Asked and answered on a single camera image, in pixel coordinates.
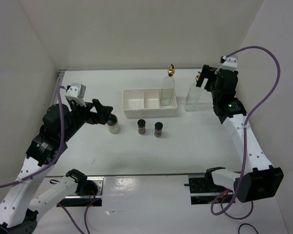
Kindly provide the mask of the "white powder jar black lid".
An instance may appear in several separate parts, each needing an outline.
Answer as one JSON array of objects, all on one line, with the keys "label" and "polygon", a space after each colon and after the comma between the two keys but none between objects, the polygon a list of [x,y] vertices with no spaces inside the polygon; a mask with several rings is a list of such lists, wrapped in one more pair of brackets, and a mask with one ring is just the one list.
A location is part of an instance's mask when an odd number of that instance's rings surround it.
[{"label": "white powder jar black lid", "polygon": [[120,125],[118,123],[118,119],[114,114],[109,114],[107,120],[108,131],[112,134],[117,134],[120,130]]}]

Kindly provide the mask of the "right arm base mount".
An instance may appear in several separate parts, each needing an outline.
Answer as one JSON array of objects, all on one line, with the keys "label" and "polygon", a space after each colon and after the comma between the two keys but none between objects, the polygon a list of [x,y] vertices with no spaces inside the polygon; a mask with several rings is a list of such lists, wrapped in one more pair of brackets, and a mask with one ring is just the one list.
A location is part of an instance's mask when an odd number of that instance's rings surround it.
[{"label": "right arm base mount", "polygon": [[190,193],[191,205],[211,204],[213,200],[227,188],[218,186],[211,180],[211,175],[204,173],[189,174],[188,182],[184,184]]}]

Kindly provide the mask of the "glass oil bottle gold spout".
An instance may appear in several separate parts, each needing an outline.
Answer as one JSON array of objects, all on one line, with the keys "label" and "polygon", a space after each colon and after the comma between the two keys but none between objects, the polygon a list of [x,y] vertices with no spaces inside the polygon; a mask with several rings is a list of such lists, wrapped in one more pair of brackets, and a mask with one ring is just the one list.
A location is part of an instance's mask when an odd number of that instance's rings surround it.
[{"label": "glass oil bottle gold spout", "polygon": [[185,102],[185,110],[187,112],[198,111],[200,109],[199,98],[202,93],[202,88],[197,87],[196,84],[200,78],[201,72],[195,77],[195,83],[192,83]]}]

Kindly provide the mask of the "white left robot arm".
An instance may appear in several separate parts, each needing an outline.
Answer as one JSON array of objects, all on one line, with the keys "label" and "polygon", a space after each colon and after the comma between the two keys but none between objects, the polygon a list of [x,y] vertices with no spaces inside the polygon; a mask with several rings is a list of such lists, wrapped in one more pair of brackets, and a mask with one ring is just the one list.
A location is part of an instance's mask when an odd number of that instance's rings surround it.
[{"label": "white left robot arm", "polygon": [[87,191],[96,192],[87,176],[72,169],[53,187],[36,196],[40,184],[52,170],[67,142],[86,123],[106,124],[113,108],[103,106],[97,99],[84,106],[75,100],[69,105],[54,104],[43,116],[39,134],[26,151],[22,169],[0,203],[0,234],[31,234],[38,221],[66,196]]}]

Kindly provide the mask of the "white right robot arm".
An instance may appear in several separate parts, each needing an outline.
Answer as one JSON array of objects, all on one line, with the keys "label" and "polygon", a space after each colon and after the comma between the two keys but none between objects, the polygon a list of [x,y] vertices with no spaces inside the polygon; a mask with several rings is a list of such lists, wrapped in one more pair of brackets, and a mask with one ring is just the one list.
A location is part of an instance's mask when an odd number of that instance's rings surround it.
[{"label": "white right robot arm", "polygon": [[237,71],[217,71],[204,65],[196,86],[211,93],[213,111],[229,133],[243,165],[240,173],[224,167],[207,169],[204,186],[210,192],[219,187],[229,189],[245,203],[275,196],[284,174],[262,151],[247,121],[247,111],[236,97],[237,83]]}]

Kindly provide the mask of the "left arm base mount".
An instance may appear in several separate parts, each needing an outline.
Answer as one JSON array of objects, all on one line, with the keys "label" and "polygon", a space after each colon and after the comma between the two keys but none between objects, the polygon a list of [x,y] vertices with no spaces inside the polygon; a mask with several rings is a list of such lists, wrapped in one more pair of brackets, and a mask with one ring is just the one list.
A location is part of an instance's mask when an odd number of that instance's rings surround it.
[{"label": "left arm base mount", "polygon": [[68,183],[71,183],[71,180],[73,192],[61,200],[59,202],[60,205],[64,207],[87,207],[91,202],[93,202],[91,206],[102,205],[103,179],[82,179],[78,181],[65,176],[61,180],[51,179],[49,183],[53,185],[57,185],[58,183],[68,185]]}]

